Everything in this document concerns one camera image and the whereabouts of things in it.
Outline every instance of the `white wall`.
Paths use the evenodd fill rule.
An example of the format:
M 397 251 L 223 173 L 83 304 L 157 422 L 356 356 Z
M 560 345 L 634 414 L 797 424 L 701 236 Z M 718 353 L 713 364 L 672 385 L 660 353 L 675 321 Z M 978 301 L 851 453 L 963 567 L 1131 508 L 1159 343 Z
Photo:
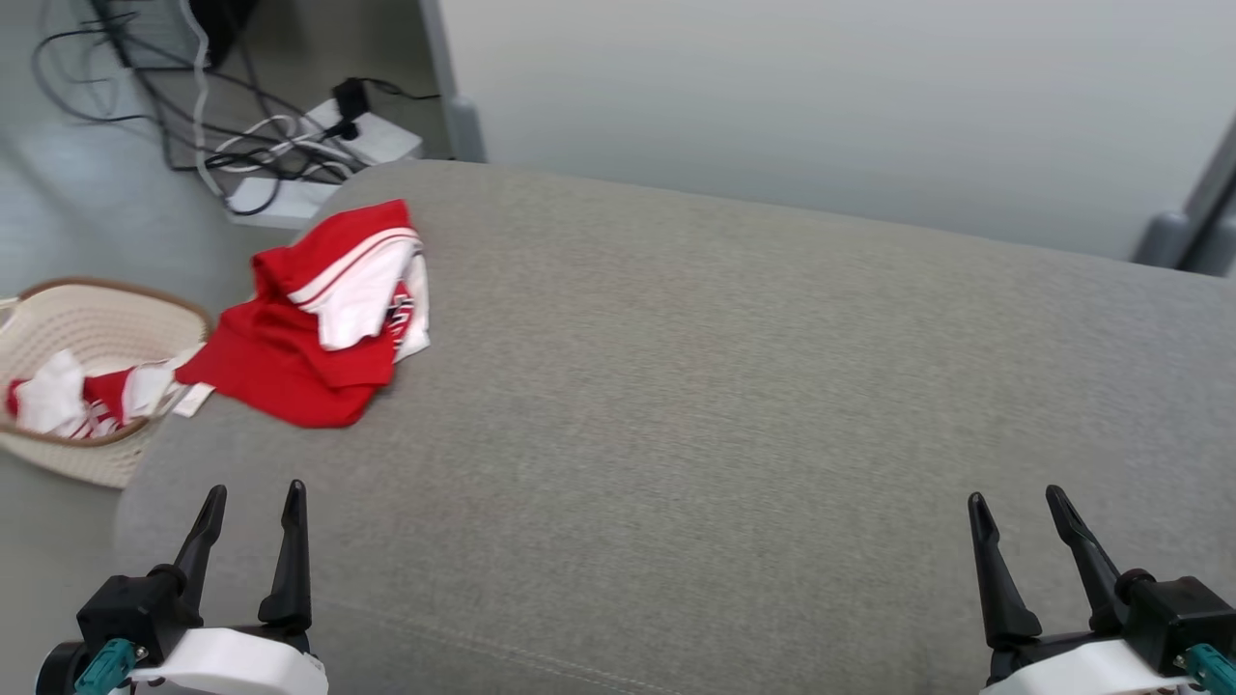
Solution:
M 1231 0 L 441 0 L 493 162 L 1128 257 L 1236 111 Z

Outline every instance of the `teal connector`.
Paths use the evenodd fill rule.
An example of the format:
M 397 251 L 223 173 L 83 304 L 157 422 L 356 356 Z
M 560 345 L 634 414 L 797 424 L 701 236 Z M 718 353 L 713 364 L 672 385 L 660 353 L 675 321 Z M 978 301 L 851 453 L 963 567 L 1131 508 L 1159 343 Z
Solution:
M 1184 670 L 1211 695 L 1236 695 L 1236 667 L 1210 644 L 1195 644 L 1184 653 Z
M 111 639 L 95 654 L 82 678 L 73 689 L 78 695 L 109 695 L 129 678 L 137 665 L 137 653 L 133 643 L 127 639 Z

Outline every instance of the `gray sofa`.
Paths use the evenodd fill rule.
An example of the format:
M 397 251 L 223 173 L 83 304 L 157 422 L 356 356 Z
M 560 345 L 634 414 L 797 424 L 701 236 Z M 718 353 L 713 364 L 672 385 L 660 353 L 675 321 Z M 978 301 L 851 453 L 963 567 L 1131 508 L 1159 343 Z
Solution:
M 332 693 L 975 693 L 974 490 L 1048 632 L 1089 615 L 1048 484 L 1236 600 L 1226 281 L 462 163 L 326 213 L 394 197 L 433 346 L 346 430 L 168 420 L 116 523 L 145 571 L 226 484 L 203 608 L 252 621 L 304 479 Z

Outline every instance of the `black cable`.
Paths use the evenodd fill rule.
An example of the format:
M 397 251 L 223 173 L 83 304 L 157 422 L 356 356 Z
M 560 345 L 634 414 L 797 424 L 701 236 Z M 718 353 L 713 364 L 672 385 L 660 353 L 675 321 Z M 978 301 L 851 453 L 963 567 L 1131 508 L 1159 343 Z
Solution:
M 37 25 L 38 25 L 38 30 L 40 30 L 41 33 L 49 33 L 51 32 L 51 30 L 48 30 L 47 26 L 48 26 L 49 19 L 51 19 L 52 2 L 53 2 L 53 0 L 43 0 L 40 4 Z M 78 22 L 78 28 L 88 28 L 88 22 L 87 21 Z M 80 67 L 82 67 L 83 74 L 88 74 L 89 73 L 89 57 L 90 57 L 90 53 L 94 51 L 94 48 L 95 48 L 95 46 L 90 46 L 85 51 L 82 52 L 82 56 L 80 56 L 80 58 L 82 58 L 82 61 L 80 61 L 82 66 Z M 59 75 L 59 78 L 61 78 L 62 82 L 67 82 L 67 83 L 70 83 L 70 84 L 87 85 L 85 87 L 85 93 L 90 96 L 90 100 L 94 103 L 94 105 L 99 110 L 99 113 L 103 114 L 103 116 L 111 116 L 112 114 L 115 114 L 115 110 L 116 110 L 116 99 L 119 96 L 119 92 L 117 92 L 117 88 L 116 88 L 116 80 L 115 79 L 112 79 L 112 78 L 93 79 L 90 77 L 85 77 L 85 78 L 80 78 L 80 79 L 75 78 L 72 74 L 69 74 L 69 70 L 64 67 L 64 63 L 61 62 L 59 53 L 57 53 L 56 51 L 48 51 L 48 53 L 49 53 L 48 58 L 51 58 L 52 67 L 56 69 L 56 72 Z M 108 83 L 111 87 L 111 105 L 110 106 L 104 104 L 104 99 L 99 95 L 99 93 L 93 87 L 93 85 L 99 84 L 99 83 Z
M 168 103 L 164 101 L 163 99 L 156 99 L 154 100 L 154 103 L 156 103 L 156 116 L 150 116 L 147 114 L 129 114 L 129 115 L 124 115 L 124 116 L 95 116 L 95 115 L 87 114 L 87 113 L 84 113 L 84 111 L 82 111 L 79 109 L 73 108 L 70 104 L 68 104 L 67 101 L 64 101 L 61 98 L 61 95 L 57 94 L 56 90 L 52 89 L 51 85 L 47 83 L 47 78 L 46 78 L 46 75 L 42 72 L 42 66 L 40 64 L 40 57 L 41 57 L 42 52 L 47 48 L 48 45 L 51 45 L 53 41 L 58 41 L 58 40 L 62 40 L 62 38 L 66 38 L 66 37 L 69 37 L 69 36 L 84 36 L 84 35 L 90 35 L 90 33 L 99 33 L 100 31 L 101 30 L 66 31 L 66 32 L 53 33 L 53 35 L 43 38 L 42 41 L 40 41 L 40 43 L 35 47 L 35 51 L 31 53 L 31 72 L 35 75 L 35 82 L 38 85 L 40 90 L 43 92 L 43 95 L 47 96 L 56 106 L 58 106 L 64 113 L 67 113 L 69 115 L 73 115 L 75 117 L 79 117 L 82 120 L 89 121 L 89 122 L 116 124 L 116 122 L 135 121 L 135 120 L 148 120 L 148 121 L 152 121 L 156 125 L 156 127 L 158 127 L 158 130 L 159 130 L 161 143 L 162 143 L 162 150 L 163 150 L 163 161 L 168 166 L 168 168 L 172 169 L 172 171 L 197 171 L 195 167 L 178 167 L 178 166 L 176 166 L 172 162 L 172 157 L 171 157 L 171 140 L 177 140 L 178 142 L 182 142 L 183 145 L 190 147 L 194 151 L 197 151 L 197 145 L 193 143 L 193 142 L 190 142 L 185 137 L 182 137 L 182 136 L 179 136 L 177 134 L 173 134 L 171 131 L 171 129 L 167 126 L 167 124 L 163 120 L 162 108 L 167 106 Z M 148 80 L 140 79 L 140 82 L 143 84 L 143 87 L 148 85 Z M 277 169 L 277 168 L 272 167 L 271 164 L 268 164 L 267 162 L 263 162 L 263 161 L 258 160 L 257 157 L 253 157 L 253 156 L 251 156 L 248 153 L 235 152 L 235 153 L 227 153 L 226 157 L 227 157 L 226 161 L 216 162 L 216 166 L 227 166 L 229 163 L 232 163 L 232 162 L 246 162 L 246 163 L 260 166 L 260 167 L 262 167 L 262 168 L 265 168 L 267 171 L 272 171 L 272 173 L 274 173 L 274 176 L 276 176 L 274 189 L 272 190 L 271 198 L 267 199 L 266 203 L 263 203 L 262 205 L 258 205 L 257 208 L 255 208 L 252 210 L 234 210 L 232 211 L 232 214 L 242 215 L 242 216 L 243 215 L 256 215 L 257 213 L 261 213 L 262 210 L 269 208 L 274 203 L 274 198 L 278 195 L 281 183 L 283 181 L 286 181 L 286 179 L 289 179 L 289 178 L 303 177 L 304 172 L 311 166 L 311 162 L 307 161 L 299 172 L 297 172 L 295 174 L 288 176 L 286 172 L 283 172 L 281 169 Z
M 384 79 L 377 79 L 377 78 L 372 78 L 372 77 L 360 77 L 360 78 L 356 78 L 356 79 L 358 79 L 361 82 L 367 82 L 367 83 L 372 84 L 373 89 L 377 89 L 378 92 L 381 92 L 383 94 L 389 94 L 392 96 L 403 96 L 404 99 L 412 99 L 413 101 L 424 101 L 426 99 L 441 99 L 442 98 L 441 94 L 421 94 L 421 95 L 408 94 L 398 84 L 394 84 L 393 82 L 387 82 Z
M 40 63 L 40 57 L 42 56 L 43 51 L 47 49 L 48 45 L 51 45 L 53 41 L 59 41 L 69 36 L 85 36 L 90 33 L 100 33 L 101 31 L 103 30 L 96 30 L 96 28 L 62 31 L 59 33 L 53 33 L 51 36 L 47 36 L 42 41 L 40 41 L 38 45 L 35 46 L 33 52 L 31 52 L 30 54 L 30 72 L 33 73 L 35 75 L 35 84 L 38 85 L 38 90 L 42 92 L 43 96 L 47 96 L 47 99 L 52 104 L 56 104 L 56 106 L 58 106 L 62 111 L 72 116 L 77 116 L 84 121 L 90 121 L 96 124 L 119 124 L 124 121 L 136 121 L 136 120 L 153 121 L 154 119 L 152 119 L 146 114 L 129 114 L 125 116 L 94 116 L 87 114 L 84 111 L 80 111 L 79 109 L 73 108 L 68 101 L 61 99 L 61 95 L 57 94 L 54 89 L 52 89 L 51 84 L 47 83 L 47 77 L 43 74 L 43 68 L 42 64 Z
M 227 27 L 231 30 L 232 36 L 235 37 L 236 48 L 237 48 L 237 52 L 240 53 L 240 61 L 241 61 L 241 64 L 245 67 L 245 74 L 248 75 L 248 84 L 252 87 L 252 93 L 253 93 L 255 101 L 257 101 L 257 108 L 262 110 L 262 114 L 266 116 L 267 121 L 273 121 L 274 120 L 274 113 L 271 109 L 271 105 L 267 104 L 267 96 L 268 96 L 268 94 L 262 90 L 262 85 L 261 85 L 261 83 L 257 79 L 257 68 L 253 67 L 253 57 L 248 52 L 248 42 L 245 41 L 245 33 L 241 31 L 240 22 L 236 21 L 236 15 L 232 14 L 231 6 L 227 2 L 220 2 L 219 6 L 222 10 L 224 20 L 227 22 Z M 305 119 L 309 117 L 308 114 L 305 114 L 304 111 L 299 111 L 299 113 L 300 113 L 302 117 L 305 117 Z M 318 125 L 319 130 L 321 130 L 321 124 L 315 124 L 315 125 Z M 318 152 L 316 150 L 313 150 L 311 147 L 304 147 L 304 146 L 302 146 L 300 143 L 298 143 L 292 137 L 288 137 L 286 141 L 288 143 L 290 143 L 294 150 L 297 150 L 298 152 L 308 155 L 310 158 L 318 158 L 318 157 L 320 157 L 320 152 Z M 362 162 L 360 162 L 355 156 L 352 157 L 352 161 L 356 162 L 357 164 L 360 164 L 360 168 L 365 168 L 365 164 Z M 351 171 L 352 173 L 356 173 L 356 171 L 357 171 L 356 167 L 353 167 L 352 164 L 350 164 L 347 162 L 341 162 L 341 163 L 345 167 L 347 167 L 349 171 Z M 339 172 L 334 172 L 334 173 L 336 176 L 339 176 Z M 340 181 L 341 182 L 346 181 L 346 178 L 341 178 Z
M 96 122 L 96 124 L 116 124 L 116 122 L 124 122 L 124 121 L 131 121 L 131 120 L 148 120 L 148 121 L 153 122 L 154 126 L 159 131 L 159 142 L 161 142 L 161 151 L 162 151 L 162 156 L 163 156 L 163 162 L 168 167 L 168 169 L 171 169 L 173 172 L 195 172 L 197 167 L 178 166 L 178 164 L 174 163 L 174 161 L 172 158 L 172 152 L 171 152 L 171 142 L 173 140 L 176 140 L 177 142 L 180 142 L 182 145 L 189 147 L 194 152 L 198 151 L 198 146 L 197 146 L 197 143 L 189 141 L 188 139 L 185 139 L 185 137 L 180 136 L 179 134 L 176 134 L 176 132 L 173 132 L 171 130 L 171 127 L 168 126 L 168 124 L 166 121 L 166 117 L 164 117 L 164 114 L 163 114 L 163 109 L 164 108 L 168 109 L 169 111 L 172 111 L 177 116 L 180 116 L 182 119 L 184 119 L 184 120 L 187 120 L 189 122 L 193 121 L 193 116 L 189 115 L 183 109 L 180 109 L 179 106 L 177 106 L 174 103 L 172 103 L 169 99 L 167 99 L 158 89 L 156 89 L 154 85 L 150 82 L 150 79 L 143 74 L 143 72 L 141 69 L 135 69 L 133 74 L 137 77 L 137 79 L 141 83 L 142 88 L 146 90 L 147 95 L 151 98 L 152 105 L 153 105 L 153 110 L 154 110 L 154 116 L 151 116 L 151 115 L 147 115 L 147 114 L 129 114 L 129 115 L 124 115 L 124 116 L 111 116 L 111 115 L 98 116 L 98 115 L 87 114 L 87 113 L 84 113 L 84 111 L 82 111 L 82 110 L 72 106 L 68 101 L 66 101 L 63 98 L 61 98 L 61 95 L 47 82 L 47 77 L 46 77 L 46 74 L 42 70 L 42 64 L 41 64 L 42 53 L 43 53 L 43 51 L 47 49 L 47 47 L 52 42 L 59 41 L 59 40 L 63 40 L 63 38 L 68 38 L 68 37 L 72 37 L 72 36 L 85 36 L 85 35 L 99 35 L 99 33 L 105 33 L 105 35 L 109 36 L 109 38 L 111 38 L 112 41 L 116 41 L 116 30 L 117 28 L 124 28 L 124 26 L 126 23 L 129 23 L 130 21 L 132 21 L 132 19 L 136 17 L 136 16 L 137 16 L 137 12 L 126 12 L 126 14 L 122 14 L 122 15 L 116 15 L 114 17 L 101 17 L 99 20 L 84 21 L 84 22 L 80 22 L 82 26 L 87 26 L 89 23 L 99 22 L 100 23 L 100 28 L 66 31 L 66 32 L 58 32 L 58 33 L 53 33 L 51 36 L 44 37 L 43 40 L 40 41 L 40 43 L 35 47 L 35 49 L 31 53 L 31 58 L 30 58 L 30 61 L 31 61 L 31 73 L 33 74 L 35 82 L 38 85 L 40 90 L 43 93 L 43 95 L 47 96 L 47 99 L 49 101 L 52 101 L 52 104 L 54 104 L 57 108 L 59 108 L 61 110 L 63 110 L 64 113 L 67 113 L 67 114 L 69 114 L 72 116 L 75 116 L 78 119 L 88 121 L 88 122 Z M 124 22 L 121 25 L 119 25 L 119 27 L 117 26 L 112 26 L 111 22 L 114 22 L 117 19 L 122 19 Z M 177 62 L 183 62 L 187 66 L 192 67 L 192 63 L 189 63 L 187 61 L 183 61 L 182 58 L 179 58 L 179 57 L 177 57 L 174 54 L 167 53 L 166 51 L 163 51 L 162 48 L 159 48 L 157 46 L 150 45 L 150 43 L 147 43 L 145 41 L 141 41 L 141 40 L 138 40 L 136 37 L 129 36 L 127 32 L 125 32 L 124 40 L 129 40 L 129 41 L 132 41 L 135 43 L 142 45 L 147 49 L 151 49 L 151 51 L 153 51 L 156 53 L 163 54 L 166 57 L 169 57 L 169 58 L 172 58 L 172 59 L 174 59 Z M 277 103 L 277 104 L 287 108 L 290 111 L 300 114 L 302 117 L 308 119 L 311 122 L 311 119 L 309 119 L 309 116 L 307 114 L 304 114 L 304 111 L 302 111 L 300 109 L 293 106 L 288 101 L 286 101 L 283 99 L 279 99 L 278 96 L 276 96 L 273 94 L 268 94 L 268 93 L 263 92 L 261 89 L 261 85 L 258 85 L 256 83 L 256 72 L 253 70 L 252 62 L 251 62 L 251 58 L 248 58 L 247 52 L 246 52 L 245 57 L 246 57 L 246 69 L 248 70 L 250 77 L 253 80 L 253 83 L 246 83 L 246 82 L 243 82 L 243 80 L 241 80 L 239 78 L 232 78 L 231 75 L 225 75 L 225 74 L 218 73 L 218 72 L 210 72 L 208 74 L 210 74 L 211 77 L 215 77 L 215 78 L 219 78 L 219 79 L 224 79 L 226 82 L 231 82 L 234 84 L 237 84 L 237 85 L 241 85 L 241 87 L 248 89 L 257 98 L 257 100 L 258 100 L 260 105 L 262 106 L 263 111 L 266 113 L 268 120 L 273 120 L 273 114 L 271 113 L 269 106 L 266 104 L 266 99 L 269 99 L 271 101 L 274 101 L 274 103 Z M 62 75 L 62 77 L 66 77 L 69 82 L 79 82 L 79 83 L 83 83 L 83 84 L 94 84 L 96 82 L 103 82 L 103 79 L 100 79 L 100 80 L 73 80 L 72 78 L 69 78 L 67 75 L 67 73 L 64 75 Z M 235 163 L 245 163 L 245 164 L 256 166 L 258 168 L 268 171 L 268 172 L 271 172 L 274 176 L 274 187 L 273 187 L 273 189 L 271 192 L 269 198 L 267 198 L 267 200 L 265 203 L 262 203 L 261 205 L 258 205 L 258 207 L 256 207 L 256 208 L 253 208 L 251 210 L 232 210 L 227 205 L 226 199 L 222 200 L 224 205 L 229 207 L 229 211 L 231 211 L 235 215 L 241 215 L 241 216 L 243 216 L 243 215 L 255 215 L 255 214 L 261 213 L 262 210 L 266 210 L 267 208 L 269 208 L 274 203 L 276 198 L 278 197 L 278 193 L 279 193 L 279 189 L 281 189 L 281 185 L 282 185 L 283 181 L 297 181 L 297 179 L 305 179 L 305 178 L 308 178 L 305 172 L 308 172 L 308 169 L 313 164 L 318 164 L 321 169 L 325 169 L 326 172 L 329 172 L 330 174 L 332 174 L 334 177 L 336 177 L 339 181 L 345 181 L 345 177 L 340 176 L 339 172 L 336 172 L 336 171 L 331 169 L 330 167 L 325 166 L 325 162 L 328 162 L 328 161 L 335 161 L 335 160 L 328 160 L 320 152 L 315 151 L 315 150 L 311 150 L 311 148 L 308 148 L 308 147 L 299 147 L 299 146 L 297 146 L 297 150 L 300 151 L 300 152 L 303 152 L 304 155 L 307 155 L 307 158 L 305 158 L 304 163 L 300 166 L 299 171 L 295 171 L 294 173 L 290 173 L 290 174 L 287 171 L 277 167 L 272 162 L 263 161 L 262 158 L 258 157 L 258 155 L 261 155 L 263 152 L 267 152 L 268 147 L 271 145 L 277 145 L 277 143 L 286 142 L 286 141 L 288 141 L 287 139 L 278 140 L 278 139 L 273 139 L 273 137 L 261 136 L 261 135 L 257 135 L 257 134 L 246 134 L 246 132 L 242 132 L 242 131 L 236 131 L 236 130 L 230 130 L 230 129 L 224 129 L 224 127 L 214 126 L 214 125 L 206 124 L 206 122 L 203 122 L 201 125 L 203 125 L 203 127 L 205 127 L 208 130 L 211 130 L 214 132 L 221 132 L 221 134 L 232 135 L 232 136 L 236 136 L 236 137 L 240 137 L 240 139 L 248 139 L 248 140 L 253 140 L 253 141 L 257 141 L 257 142 L 265 142 L 267 145 L 267 147 L 262 147 L 262 148 L 257 148 L 257 150 L 251 150 L 248 152 L 220 152 L 220 153 L 213 153 L 206 160 L 206 168 L 220 168 L 220 167 L 226 167 L 226 166 L 231 166 L 231 164 L 235 164 Z M 344 162 L 344 166 L 349 166 L 349 163 Z
M 137 38 L 135 36 L 125 35 L 125 37 L 122 40 L 124 41 L 131 41 L 131 42 L 133 42 L 133 43 L 136 43 L 136 45 L 138 45 L 138 46 L 141 46 L 143 48 L 147 48 L 147 49 L 151 49 L 151 51 L 153 51 L 156 53 L 159 53 L 161 56 L 164 56 L 168 59 L 179 62 L 179 63 L 182 63 L 185 67 L 193 67 L 193 63 L 185 61 L 184 58 L 180 58 L 179 56 L 176 56 L 173 53 L 168 53 L 168 52 L 163 51 L 162 48 L 159 48 L 158 46 L 154 46 L 153 43 L 147 43 L 147 42 L 140 40 L 140 38 Z M 154 89 L 154 87 L 150 83 L 150 79 L 147 79 L 146 75 L 145 75 L 145 70 L 142 70 L 142 69 L 135 69 L 133 74 L 137 77 L 138 80 L 143 82 L 143 87 L 146 87 L 146 90 L 152 94 L 152 98 L 154 98 L 154 99 L 161 98 L 162 93 L 159 93 L 157 89 Z M 293 111 L 294 114 L 300 115 L 304 119 L 309 117 L 308 114 L 305 114 L 304 111 L 302 111 L 297 106 L 289 104 L 288 101 L 286 101 L 283 99 L 279 99 L 278 96 L 274 96 L 273 94 L 269 94 L 269 93 L 262 90 L 260 87 L 253 87 L 252 84 L 246 83 L 246 82 L 243 82 L 243 80 L 241 80 L 239 78 L 234 78 L 231 75 L 226 75 L 226 74 L 222 74 L 222 73 L 219 73 L 219 72 L 208 72 L 206 74 L 209 77 L 215 77 L 215 78 L 222 79 L 225 82 L 235 83 L 235 84 L 237 84 L 240 87 L 243 87 L 245 89 L 248 89 L 255 95 L 261 94 L 262 96 L 268 98 L 269 100 L 274 101 L 276 104 L 278 104 L 281 106 L 284 106 L 287 110 Z M 184 119 L 188 122 L 193 122 L 193 116 L 188 111 L 185 111 L 184 109 L 180 109 L 179 106 L 177 106 L 174 103 L 167 100 L 166 98 L 163 99 L 163 104 L 174 115 Z M 283 140 L 283 139 L 268 137 L 268 136 L 257 135 L 257 134 L 246 134 L 246 132 L 239 131 L 239 130 L 231 130 L 231 129 L 226 129 L 226 127 L 219 127 L 219 126 L 211 125 L 209 122 L 203 122 L 201 126 L 205 130 L 209 130 L 209 131 L 213 131 L 213 132 L 218 132 L 218 134 L 221 134 L 221 135 L 230 135 L 230 136 L 247 139 L 247 140 L 256 140 L 258 142 L 266 142 L 268 145 L 279 145 L 282 142 L 286 142 L 286 140 Z M 297 147 L 297 151 L 302 152 L 303 155 L 305 155 L 311 163 L 320 166 L 324 171 L 326 171 L 328 173 L 330 173 L 335 178 L 334 182 L 321 182 L 321 181 L 319 181 L 319 183 L 342 183 L 344 181 L 346 181 L 346 177 L 344 177 L 342 174 L 340 174 L 335 169 L 331 169 L 330 167 L 325 166 L 326 162 L 337 161 L 336 158 L 328 158 L 328 156 L 324 155 L 323 152 L 320 152 L 318 150 L 309 148 L 309 147 Z M 355 166 L 351 162 L 344 162 L 344 164 L 347 166 L 349 169 L 353 169 L 355 171 Z M 308 167 L 303 167 L 300 171 L 304 172 L 305 169 L 308 169 Z
M 156 104 L 156 109 L 158 109 L 158 116 L 157 117 L 152 117 L 148 114 L 129 114 L 129 115 L 124 115 L 124 116 L 98 116 L 98 115 L 93 115 L 93 114 L 87 114 L 85 111 L 82 111 L 82 110 L 74 108 L 68 101 L 66 101 L 63 98 L 61 98 L 61 95 L 51 87 L 51 84 L 47 82 L 47 75 L 43 73 L 42 64 L 40 62 L 40 59 L 42 57 L 42 52 L 46 51 L 47 46 L 49 46 L 54 41 L 59 41 L 62 38 L 68 38 L 70 36 L 85 36 L 85 35 L 94 35 L 94 33 L 100 33 L 100 32 L 103 32 L 103 30 L 63 31 L 63 32 L 59 32 L 59 33 L 53 33 L 53 35 L 43 38 L 42 41 L 40 41 L 40 43 L 35 47 L 35 51 L 31 53 L 31 73 L 35 77 L 35 83 L 38 85 L 40 92 L 42 92 L 43 95 L 47 96 L 47 99 L 49 101 L 52 101 L 52 104 L 54 104 L 62 111 L 64 111 L 64 113 L 67 113 L 67 114 L 69 114 L 69 115 L 72 115 L 74 117 L 82 119 L 84 121 L 96 122 L 96 124 L 117 124 L 117 122 L 124 122 L 124 121 L 147 120 L 147 121 L 153 122 L 161 130 L 161 134 L 162 134 L 161 137 L 164 141 L 177 140 L 178 142 L 188 146 L 189 148 L 197 150 L 197 146 L 193 142 L 190 142 L 189 140 L 187 140 L 184 137 L 180 137 L 179 135 L 176 135 L 176 134 L 171 132 L 171 129 L 168 129 L 167 122 L 166 122 L 166 120 L 162 116 L 162 110 L 161 109 L 162 108 L 167 108 L 168 110 L 172 110 L 178 116 L 182 116 L 182 117 L 184 117 L 187 120 L 192 120 L 193 116 L 189 115 L 188 113 L 183 111 L 178 106 L 176 106 L 173 103 L 171 103 L 166 96 L 162 95 L 162 93 L 159 93 L 157 89 L 154 89 L 154 85 L 152 85 L 150 83 L 150 80 L 146 78 L 146 75 L 138 73 L 137 70 L 135 70 L 135 73 L 137 74 L 138 82 L 142 84 L 142 87 L 151 95 L 152 100 Z M 281 140 L 276 140 L 273 137 L 266 137 L 266 136 L 261 136 L 261 135 L 256 135 L 256 134 L 245 135 L 241 131 L 235 131 L 235 130 L 230 130 L 230 129 L 222 129 L 222 127 L 218 127 L 218 126 L 210 126 L 210 129 L 215 130 L 215 131 L 219 131 L 219 132 L 222 132 L 225 135 L 251 137 L 253 140 L 257 140 L 257 141 L 261 141 L 261 142 L 266 142 L 266 143 L 269 143 L 269 145 L 277 145 L 277 143 L 282 142 Z M 253 163 L 253 164 L 263 164 L 263 167 L 269 168 L 268 166 L 266 166 L 265 162 L 258 161 L 256 157 L 253 157 L 251 155 L 239 155 L 237 153 L 235 156 L 237 157 L 237 161 L 246 161 L 246 162 Z M 177 166 L 172 164 L 169 158 L 166 158 L 166 161 L 168 163 L 168 167 L 172 171 L 184 171 L 182 167 L 177 167 Z M 229 166 L 229 162 L 222 162 L 222 163 L 219 163 L 218 166 Z

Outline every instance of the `basket rim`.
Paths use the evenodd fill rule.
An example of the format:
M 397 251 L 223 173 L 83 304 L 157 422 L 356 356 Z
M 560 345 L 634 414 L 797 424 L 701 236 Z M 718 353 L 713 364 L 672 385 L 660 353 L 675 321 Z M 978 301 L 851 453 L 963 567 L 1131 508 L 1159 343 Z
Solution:
M 210 338 L 210 334 L 215 331 L 215 320 L 210 317 L 199 304 L 194 304 L 188 299 L 182 299 L 176 294 L 163 292 L 162 289 L 154 289 L 153 287 L 143 287 L 141 284 L 133 284 L 130 282 L 121 282 L 119 279 L 104 279 L 101 277 L 89 277 L 89 276 L 67 276 L 58 277 L 54 279 L 48 279 L 40 282 L 33 287 L 27 288 L 21 294 L 17 296 L 19 299 L 25 302 L 31 297 L 46 292 L 48 289 L 54 289 L 57 287 L 66 287 L 70 284 L 84 284 L 88 287 L 103 287 L 105 289 L 116 289 L 120 292 L 129 292 L 131 294 L 143 294 L 161 302 L 167 302 L 168 304 L 176 304 L 189 312 L 197 314 L 201 319 L 201 340 L 205 341 Z M 37 432 L 30 432 L 26 429 L 20 429 L 15 425 L 0 422 L 0 434 L 21 437 L 25 439 L 31 439 L 35 441 L 44 441 L 47 444 L 57 444 L 61 446 L 70 446 L 75 449 L 93 449 L 95 446 L 106 446 L 108 444 L 114 444 L 121 439 L 137 433 L 142 428 L 150 424 L 150 418 L 133 418 L 133 422 L 126 424 L 125 427 L 112 432 L 111 434 L 105 434 L 103 437 L 94 437 L 90 439 L 68 439 L 64 437 L 56 437 L 54 434 L 42 434 Z

